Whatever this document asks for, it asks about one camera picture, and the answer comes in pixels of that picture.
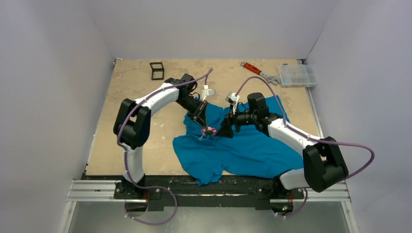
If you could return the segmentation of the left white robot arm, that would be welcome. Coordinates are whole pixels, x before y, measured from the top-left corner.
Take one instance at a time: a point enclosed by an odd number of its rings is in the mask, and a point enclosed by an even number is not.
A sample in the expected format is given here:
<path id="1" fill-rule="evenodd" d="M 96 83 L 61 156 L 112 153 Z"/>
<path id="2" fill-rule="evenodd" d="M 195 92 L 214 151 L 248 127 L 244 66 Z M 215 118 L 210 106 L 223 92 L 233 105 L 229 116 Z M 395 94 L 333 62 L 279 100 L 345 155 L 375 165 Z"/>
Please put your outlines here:
<path id="1" fill-rule="evenodd" d="M 113 132 L 117 144 L 123 149 L 125 171 L 123 177 L 127 182 L 126 193 L 134 199 L 143 196 L 145 190 L 142 165 L 143 146 L 149 138 L 151 119 L 159 110 L 176 102 L 187 111 L 190 120 L 207 127 L 206 107 L 208 102 L 191 95 L 197 85 L 197 79 L 184 74 L 181 79 L 168 78 L 155 91 L 136 99 L 124 99 L 115 120 Z"/>

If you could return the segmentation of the pink flower brooch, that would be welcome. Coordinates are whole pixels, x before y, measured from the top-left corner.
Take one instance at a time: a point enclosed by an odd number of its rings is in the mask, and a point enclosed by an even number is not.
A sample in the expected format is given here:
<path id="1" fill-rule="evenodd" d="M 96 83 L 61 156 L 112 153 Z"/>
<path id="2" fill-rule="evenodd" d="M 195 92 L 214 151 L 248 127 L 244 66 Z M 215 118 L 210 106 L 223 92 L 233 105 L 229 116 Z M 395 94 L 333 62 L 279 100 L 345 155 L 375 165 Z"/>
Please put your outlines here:
<path id="1" fill-rule="evenodd" d="M 199 140 L 202 140 L 204 137 L 214 136 L 217 133 L 217 130 L 213 127 L 206 127 L 201 129 L 202 135 L 199 137 Z"/>

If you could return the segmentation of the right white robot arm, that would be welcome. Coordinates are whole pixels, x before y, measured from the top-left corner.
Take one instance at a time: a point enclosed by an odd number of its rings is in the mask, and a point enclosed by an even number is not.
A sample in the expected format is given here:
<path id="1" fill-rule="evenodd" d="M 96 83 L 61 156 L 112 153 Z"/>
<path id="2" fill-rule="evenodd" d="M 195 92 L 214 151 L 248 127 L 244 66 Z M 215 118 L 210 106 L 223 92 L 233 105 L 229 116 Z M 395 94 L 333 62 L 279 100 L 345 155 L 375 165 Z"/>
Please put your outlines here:
<path id="1" fill-rule="evenodd" d="M 230 111 L 216 135 L 233 138 L 241 126 L 253 125 L 257 131 L 281 141 L 301 155 L 303 168 L 274 177 L 276 196 L 283 198 L 295 188 L 311 188 L 320 193 L 348 177 L 346 163 L 334 138 L 312 137 L 289 124 L 285 117 L 270 113 L 261 93 L 252 93 L 247 100 L 249 109 L 241 112 L 238 110 L 239 97 L 233 92 L 228 94 L 226 101 L 230 103 Z"/>

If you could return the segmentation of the blue t-shirt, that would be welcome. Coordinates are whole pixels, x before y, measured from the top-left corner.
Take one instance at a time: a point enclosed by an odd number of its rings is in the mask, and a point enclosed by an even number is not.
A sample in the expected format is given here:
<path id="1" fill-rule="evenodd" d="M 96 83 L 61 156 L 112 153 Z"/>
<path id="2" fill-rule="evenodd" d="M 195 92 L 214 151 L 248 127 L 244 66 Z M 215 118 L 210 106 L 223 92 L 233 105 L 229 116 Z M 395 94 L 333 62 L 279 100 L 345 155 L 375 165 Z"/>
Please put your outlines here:
<path id="1" fill-rule="evenodd" d="M 303 168 L 301 155 L 255 126 L 242 126 L 233 138 L 204 136 L 201 127 L 185 116 L 185 135 L 172 144 L 183 170 L 199 186 L 216 183 L 223 171 L 240 176 L 273 178 Z"/>

